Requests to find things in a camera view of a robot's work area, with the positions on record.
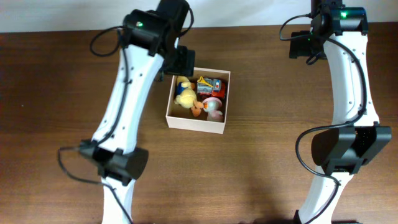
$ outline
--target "yellow plush toy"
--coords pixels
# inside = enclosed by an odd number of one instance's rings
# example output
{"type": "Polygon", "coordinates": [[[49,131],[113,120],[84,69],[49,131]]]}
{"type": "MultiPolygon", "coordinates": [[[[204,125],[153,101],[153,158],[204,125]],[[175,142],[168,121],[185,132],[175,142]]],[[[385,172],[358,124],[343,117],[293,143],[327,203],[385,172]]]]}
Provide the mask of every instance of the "yellow plush toy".
{"type": "Polygon", "coordinates": [[[197,95],[193,89],[195,84],[191,83],[186,77],[177,77],[177,89],[182,92],[175,97],[174,103],[180,104],[183,108],[191,108],[194,117],[197,117],[201,113],[203,103],[197,101],[197,95]]]}

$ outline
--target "white background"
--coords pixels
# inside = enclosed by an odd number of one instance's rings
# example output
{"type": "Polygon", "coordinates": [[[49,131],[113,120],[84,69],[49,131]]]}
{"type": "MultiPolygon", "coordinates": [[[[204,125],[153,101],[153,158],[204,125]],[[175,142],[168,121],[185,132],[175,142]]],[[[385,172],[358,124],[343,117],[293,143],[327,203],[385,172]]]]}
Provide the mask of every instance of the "white background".
{"type": "MultiPolygon", "coordinates": [[[[0,0],[0,32],[105,29],[133,9],[156,9],[160,0],[0,0]]],[[[188,0],[194,27],[282,24],[311,11],[311,0],[188,0]]],[[[398,0],[345,0],[362,6],[369,22],[398,21],[398,0]]],[[[309,23],[301,19],[293,24],[309,23]]]]}

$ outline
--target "wooden table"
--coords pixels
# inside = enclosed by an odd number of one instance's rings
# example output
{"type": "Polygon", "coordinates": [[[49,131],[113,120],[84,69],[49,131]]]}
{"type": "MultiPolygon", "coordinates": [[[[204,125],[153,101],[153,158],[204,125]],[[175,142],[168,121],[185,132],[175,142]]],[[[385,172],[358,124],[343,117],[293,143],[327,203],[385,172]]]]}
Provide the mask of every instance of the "wooden table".
{"type": "MultiPolygon", "coordinates": [[[[238,223],[292,218],[312,174],[294,153],[297,136],[331,123],[327,61],[309,67],[289,59],[279,26],[193,29],[182,44],[196,66],[231,71],[224,135],[169,129],[171,78],[154,83],[138,146],[150,159],[134,189],[136,223],[238,223]]],[[[293,30],[307,26],[290,26],[293,30]]],[[[334,220],[397,223],[398,23],[371,24],[368,69],[372,97],[393,140],[349,183],[334,220]]],[[[88,44],[97,31],[0,35],[0,223],[100,223],[103,189],[68,179],[57,149],[92,136],[104,114],[119,57],[98,58],[88,44]]],[[[115,35],[98,50],[114,47],[115,35]]],[[[311,137],[302,143],[311,162],[311,137]]],[[[97,179],[74,153],[69,169],[97,179]]]]}

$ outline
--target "white box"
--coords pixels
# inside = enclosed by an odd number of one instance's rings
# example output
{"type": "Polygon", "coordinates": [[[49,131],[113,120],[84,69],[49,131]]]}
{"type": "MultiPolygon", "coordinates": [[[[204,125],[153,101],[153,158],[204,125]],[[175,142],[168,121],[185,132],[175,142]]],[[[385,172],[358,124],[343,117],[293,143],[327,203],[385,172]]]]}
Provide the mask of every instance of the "white box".
{"type": "Polygon", "coordinates": [[[226,87],[226,98],[224,100],[224,105],[220,109],[223,112],[224,121],[223,122],[214,122],[207,121],[207,113],[202,110],[201,115],[197,118],[193,117],[191,109],[185,109],[180,105],[176,105],[174,103],[174,93],[175,93],[175,84],[177,81],[177,77],[173,76],[172,86],[170,89],[169,95],[169,103],[167,106],[166,112],[166,120],[169,128],[178,128],[178,129],[186,129],[192,131],[204,131],[208,133],[217,133],[223,134],[225,123],[227,119],[227,109],[228,109],[228,99],[229,99],[229,89],[231,86],[230,78],[231,72],[229,71],[221,71],[221,70],[213,70],[207,68],[195,68],[192,77],[188,77],[191,82],[196,84],[199,77],[203,78],[217,78],[221,81],[227,81],[226,87]]]}

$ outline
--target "plush toy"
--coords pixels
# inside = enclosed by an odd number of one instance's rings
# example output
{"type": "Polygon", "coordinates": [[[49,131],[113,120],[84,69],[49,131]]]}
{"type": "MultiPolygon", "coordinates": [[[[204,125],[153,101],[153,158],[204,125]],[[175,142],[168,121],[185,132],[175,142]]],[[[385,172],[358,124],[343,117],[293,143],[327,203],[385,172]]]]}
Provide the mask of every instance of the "plush toy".
{"type": "Polygon", "coordinates": [[[177,77],[177,96],[174,99],[175,104],[180,104],[183,108],[191,108],[194,117],[198,117],[203,108],[203,103],[197,101],[197,94],[193,91],[195,84],[189,82],[186,77],[177,77]],[[183,88],[178,94],[178,87],[183,88]]]}
{"type": "Polygon", "coordinates": [[[204,107],[203,110],[205,110],[205,112],[208,113],[207,115],[208,121],[217,121],[217,122],[224,121],[223,112],[218,110],[219,108],[222,107],[222,105],[223,103],[221,102],[221,100],[215,97],[209,97],[203,100],[203,107],[204,107]]]}

